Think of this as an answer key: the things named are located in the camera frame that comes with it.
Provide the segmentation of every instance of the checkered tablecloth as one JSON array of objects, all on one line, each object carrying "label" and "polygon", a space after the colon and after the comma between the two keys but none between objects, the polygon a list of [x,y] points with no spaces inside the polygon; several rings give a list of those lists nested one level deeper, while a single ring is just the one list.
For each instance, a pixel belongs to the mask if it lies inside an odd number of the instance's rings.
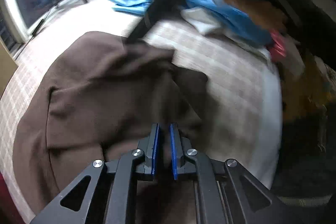
[{"label": "checkered tablecloth", "polygon": [[[0,100],[0,171],[24,221],[33,212],[23,198],[13,172],[12,152],[17,124],[52,62],[87,31],[126,35],[136,16],[117,13],[107,0],[94,0],[61,13],[32,40],[17,60],[17,71]],[[214,101],[207,128],[206,152],[214,159],[238,159],[248,168],[260,121],[262,70],[265,64],[232,44],[201,36],[184,21],[163,20],[147,35],[157,47],[176,49],[174,63],[204,72]]]}]

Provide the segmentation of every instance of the triangular cutout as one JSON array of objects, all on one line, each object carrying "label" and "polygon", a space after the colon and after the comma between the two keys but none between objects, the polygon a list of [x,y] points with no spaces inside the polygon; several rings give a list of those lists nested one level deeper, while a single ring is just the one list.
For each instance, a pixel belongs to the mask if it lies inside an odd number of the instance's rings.
[{"label": "triangular cutout", "polygon": [[78,212],[81,208],[90,180],[90,176],[83,177],[82,180],[61,200],[61,206]]},{"label": "triangular cutout", "polygon": [[263,195],[246,177],[239,177],[241,185],[247,197],[251,210],[256,211],[263,209],[271,204],[267,197]]}]

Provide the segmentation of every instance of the blue strip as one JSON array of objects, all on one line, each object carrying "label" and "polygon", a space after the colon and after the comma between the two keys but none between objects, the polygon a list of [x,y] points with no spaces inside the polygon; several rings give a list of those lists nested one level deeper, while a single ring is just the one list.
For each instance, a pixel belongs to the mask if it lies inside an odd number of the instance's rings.
[{"label": "blue strip", "polygon": [[173,164],[173,175],[174,180],[177,180],[176,148],[175,148],[173,124],[170,124],[170,139],[171,139],[171,160]]},{"label": "blue strip", "polygon": [[154,139],[154,149],[153,149],[153,155],[152,155],[152,175],[155,176],[155,167],[156,167],[156,156],[157,156],[157,150],[158,150],[158,139],[159,139],[159,125],[157,125],[156,133],[155,133],[155,139]]}]

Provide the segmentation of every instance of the brown fabric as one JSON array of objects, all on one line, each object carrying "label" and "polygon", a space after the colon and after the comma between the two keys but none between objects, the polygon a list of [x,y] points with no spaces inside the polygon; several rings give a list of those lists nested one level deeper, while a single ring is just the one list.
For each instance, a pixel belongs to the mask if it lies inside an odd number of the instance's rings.
[{"label": "brown fabric", "polygon": [[173,65],[173,54],[88,32],[56,59],[14,141],[14,173],[34,213],[95,159],[117,159],[136,148],[152,122],[177,122],[197,138],[207,77]]}]

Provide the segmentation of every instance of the blue garment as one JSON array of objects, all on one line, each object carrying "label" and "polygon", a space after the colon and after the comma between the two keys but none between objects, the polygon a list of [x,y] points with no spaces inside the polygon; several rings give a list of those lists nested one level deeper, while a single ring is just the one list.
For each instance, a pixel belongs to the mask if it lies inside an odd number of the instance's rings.
[{"label": "blue garment", "polygon": [[[152,0],[110,0],[115,5],[113,9],[144,15]],[[273,43],[270,33],[255,25],[248,15],[223,0],[185,0],[187,8],[205,7],[237,35],[250,41],[251,46],[260,47]]]}]

